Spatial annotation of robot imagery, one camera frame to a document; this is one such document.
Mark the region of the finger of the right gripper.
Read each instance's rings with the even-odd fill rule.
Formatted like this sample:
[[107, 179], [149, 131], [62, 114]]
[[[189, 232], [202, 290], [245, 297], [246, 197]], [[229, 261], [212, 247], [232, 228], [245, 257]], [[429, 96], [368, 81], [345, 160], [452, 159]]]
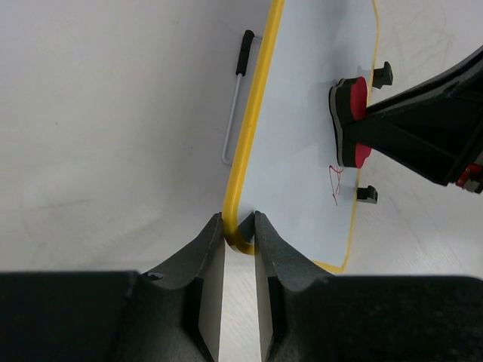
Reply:
[[482, 50], [372, 106], [344, 131], [423, 178], [482, 192]]

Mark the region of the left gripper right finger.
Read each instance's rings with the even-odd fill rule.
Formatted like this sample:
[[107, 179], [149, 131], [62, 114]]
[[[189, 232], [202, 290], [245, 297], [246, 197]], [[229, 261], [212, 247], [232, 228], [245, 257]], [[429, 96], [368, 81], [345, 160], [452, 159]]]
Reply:
[[480, 361], [482, 282], [336, 276], [254, 215], [264, 361]]

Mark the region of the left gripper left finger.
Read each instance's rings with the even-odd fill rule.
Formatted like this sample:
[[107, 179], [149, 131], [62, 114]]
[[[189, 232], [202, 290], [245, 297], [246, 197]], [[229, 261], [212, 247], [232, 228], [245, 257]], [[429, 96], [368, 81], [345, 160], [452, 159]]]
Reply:
[[151, 270], [1, 275], [3, 361], [216, 361], [220, 214]]

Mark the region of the red whiteboard eraser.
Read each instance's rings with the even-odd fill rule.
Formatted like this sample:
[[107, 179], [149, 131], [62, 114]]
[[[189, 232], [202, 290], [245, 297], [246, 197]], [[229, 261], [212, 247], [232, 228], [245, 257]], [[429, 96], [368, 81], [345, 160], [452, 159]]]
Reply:
[[345, 129], [366, 116], [368, 87], [364, 77], [343, 78], [328, 95], [329, 111], [334, 127], [337, 163], [341, 167], [361, 169], [371, 148], [348, 140]]

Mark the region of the yellow framed whiteboard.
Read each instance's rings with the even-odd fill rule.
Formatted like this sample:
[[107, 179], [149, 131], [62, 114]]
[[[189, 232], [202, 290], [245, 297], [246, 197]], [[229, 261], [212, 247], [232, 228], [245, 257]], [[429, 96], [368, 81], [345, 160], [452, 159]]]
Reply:
[[337, 163], [329, 90], [373, 78], [374, 1], [273, 1], [223, 202], [225, 238], [254, 253], [252, 215], [332, 273], [346, 267], [360, 172]]

